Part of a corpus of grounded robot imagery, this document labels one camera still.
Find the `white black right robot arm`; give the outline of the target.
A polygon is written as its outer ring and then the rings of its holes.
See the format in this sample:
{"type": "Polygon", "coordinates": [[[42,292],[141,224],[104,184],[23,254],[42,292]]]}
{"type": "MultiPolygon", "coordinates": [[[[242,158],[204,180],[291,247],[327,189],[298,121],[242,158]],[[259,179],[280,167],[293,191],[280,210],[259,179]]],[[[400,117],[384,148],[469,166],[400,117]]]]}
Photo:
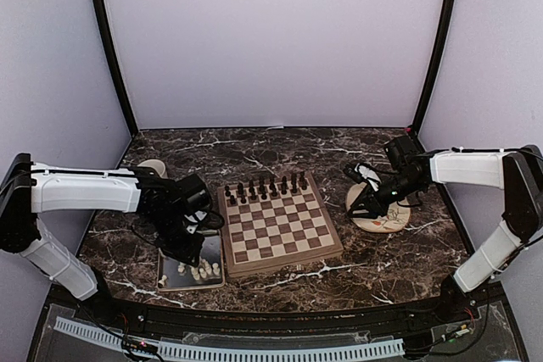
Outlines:
{"type": "Polygon", "coordinates": [[[433,315],[452,322],[474,292],[501,274],[519,253],[542,238],[542,152],[534,144],[520,148],[446,148],[426,151],[410,136],[384,146],[391,166],[348,164],[343,172],[355,183],[346,200],[353,221],[376,220],[410,195],[432,185],[457,198],[462,221],[484,225],[478,247],[440,285],[433,315]],[[489,222],[483,222],[489,216],[489,222]]]}

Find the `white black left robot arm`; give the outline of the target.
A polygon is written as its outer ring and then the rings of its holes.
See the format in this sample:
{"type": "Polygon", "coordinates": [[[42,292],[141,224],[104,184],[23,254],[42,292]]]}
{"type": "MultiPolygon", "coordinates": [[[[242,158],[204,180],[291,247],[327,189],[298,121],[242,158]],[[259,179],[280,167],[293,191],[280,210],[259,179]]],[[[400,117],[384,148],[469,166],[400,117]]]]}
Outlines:
{"type": "Polygon", "coordinates": [[[209,189],[196,174],[172,180],[148,166],[63,168],[18,153],[1,182],[1,249],[27,259],[86,303],[99,323],[111,325],[120,307],[109,298],[101,273],[79,260],[47,222],[65,226],[73,220],[81,229],[96,211],[136,214],[154,228],[154,244],[163,254],[196,265],[204,242],[200,228],[212,209],[209,189]]]}

